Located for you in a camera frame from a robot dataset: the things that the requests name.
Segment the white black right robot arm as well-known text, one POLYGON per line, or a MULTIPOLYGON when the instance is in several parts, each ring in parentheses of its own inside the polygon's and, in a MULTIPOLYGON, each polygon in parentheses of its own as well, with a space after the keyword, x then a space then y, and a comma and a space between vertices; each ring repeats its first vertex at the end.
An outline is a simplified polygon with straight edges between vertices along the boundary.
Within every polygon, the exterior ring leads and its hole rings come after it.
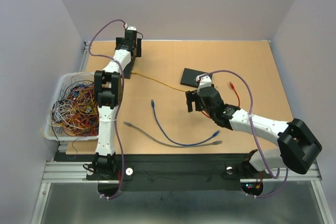
POLYGON ((248 133, 276 145, 264 152, 252 150, 244 157, 241 170, 248 177, 277 168, 304 175, 322 151, 322 145, 300 119, 286 122, 248 114, 238 106, 225 103, 213 86, 187 91, 185 96, 189 112, 204 111, 219 127, 248 133))

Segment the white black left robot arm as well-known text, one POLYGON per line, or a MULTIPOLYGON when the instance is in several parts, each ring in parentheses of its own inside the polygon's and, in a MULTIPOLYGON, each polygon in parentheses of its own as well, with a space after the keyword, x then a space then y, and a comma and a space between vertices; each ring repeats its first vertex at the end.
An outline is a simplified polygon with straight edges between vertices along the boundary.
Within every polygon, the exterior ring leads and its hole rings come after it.
POLYGON ((91 56, 104 57, 110 62, 102 70, 94 73, 94 99, 98 106, 99 132, 94 159, 91 164, 84 164, 87 178, 92 180, 111 180, 120 176, 123 168, 118 169, 116 161, 115 139, 121 147, 117 128, 117 118, 120 111, 124 91, 124 70, 141 56, 141 39, 137 37, 135 27, 124 30, 123 37, 117 37, 114 56, 93 54, 91 46, 88 52, 91 56))

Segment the black network switch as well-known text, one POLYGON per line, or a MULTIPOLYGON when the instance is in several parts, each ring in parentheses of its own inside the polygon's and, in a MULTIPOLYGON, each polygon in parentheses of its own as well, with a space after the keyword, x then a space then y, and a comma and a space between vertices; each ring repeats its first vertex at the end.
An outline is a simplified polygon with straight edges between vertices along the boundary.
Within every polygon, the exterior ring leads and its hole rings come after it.
POLYGON ((207 72, 202 72, 202 71, 198 71, 198 70, 194 70, 194 69, 189 69, 189 68, 184 68, 183 73, 182 73, 182 77, 180 80, 180 84, 184 85, 184 86, 188 86, 188 87, 193 87, 193 88, 197 88, 198 84, 196 83, 196 77, 197 76, 209 76, 212 79, 212 74, 209 74, 207 72))
POLYGON ((126 65, 126 67, 123 70, 123 76, 125 79, 130 79, 132 75, 132 70, 134 67, 136 57, 132 57, 131 61, 126 65))

